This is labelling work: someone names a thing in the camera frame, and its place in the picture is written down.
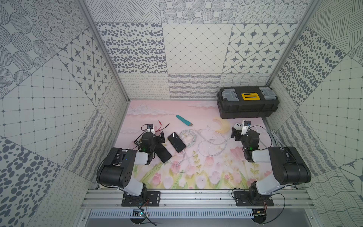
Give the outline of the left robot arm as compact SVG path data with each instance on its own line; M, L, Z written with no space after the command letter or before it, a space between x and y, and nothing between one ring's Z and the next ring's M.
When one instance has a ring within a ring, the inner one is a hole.
M159 136L146 132L141 136L137 150L112 148L96 172L96 181L107 188L118 188L126 199L142 206L149 197L145 183L132 176L135 165L149 165L155 157L157 145L165 143L164 133Z

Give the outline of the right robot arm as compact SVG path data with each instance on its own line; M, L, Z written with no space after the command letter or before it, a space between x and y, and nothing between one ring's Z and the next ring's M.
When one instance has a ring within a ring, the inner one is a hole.
M270 163L272 173L254 181L247 193L234 194L237 202L254 206L273 206L273 193L291 185L311 181L312 173L295 147L268 147L259 149L260 134L252 129L232 127L231 138L243 144L245 159L250 163Z

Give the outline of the black smartphone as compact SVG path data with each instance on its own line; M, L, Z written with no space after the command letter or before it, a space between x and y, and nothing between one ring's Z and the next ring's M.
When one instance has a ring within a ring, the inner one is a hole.
M167 138L177 153L182 152L186 148L186 145L176 132L173 132Z
M169 161L172 158L172 155L170 154L170 152L161 143L158 143L155 146L154 152L156 153L156 155L160 158L160 160L163 163L166 163L167 161Z

